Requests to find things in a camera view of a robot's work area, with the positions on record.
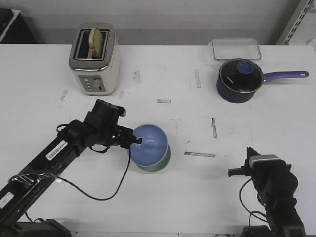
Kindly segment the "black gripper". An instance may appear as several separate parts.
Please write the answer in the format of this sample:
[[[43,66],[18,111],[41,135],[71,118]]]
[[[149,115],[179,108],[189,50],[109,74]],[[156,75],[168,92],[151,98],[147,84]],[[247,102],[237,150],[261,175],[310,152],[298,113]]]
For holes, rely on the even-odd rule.
[[[237,175],[244,175],[250,176],[252,178],[257,178],[259,172],[254,169],[254,165],[256,165],[260,160],[260,154],[255,151],[252,147],[247,147],[247,159],[245,163],[240,168],[232,168],[228,170],[228,176],[237,176]]]
[[[108,140],[108,146],[120,146],[129,148],[131,144],[142,144],[142,138],[137,138],[133,135],[131,128],[118,126]]]

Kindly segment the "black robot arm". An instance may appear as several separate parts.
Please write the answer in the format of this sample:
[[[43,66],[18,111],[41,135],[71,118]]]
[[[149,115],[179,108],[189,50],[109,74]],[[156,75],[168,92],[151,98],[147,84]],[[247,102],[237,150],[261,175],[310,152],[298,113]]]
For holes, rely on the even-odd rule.
[[[18,174],[12,176],[0,196],[12,194],[12,199],[0,209],[0,224],[13,226],[67,166],[81,153],[95,145],[106,148],[141,144],[142,139],[131,128],[118,125],[125,108],[96,100],[84,121],[63,124],[57,137]]]
[[[264,207],[268,226],[245,226],[242,237],[305,237],[304,224],[295,205],[298,179],[291,165],[276,155],[261,155],[247,147],[247,159],[241,168],[229,169],[228,176],[251,177],[257,199]]]

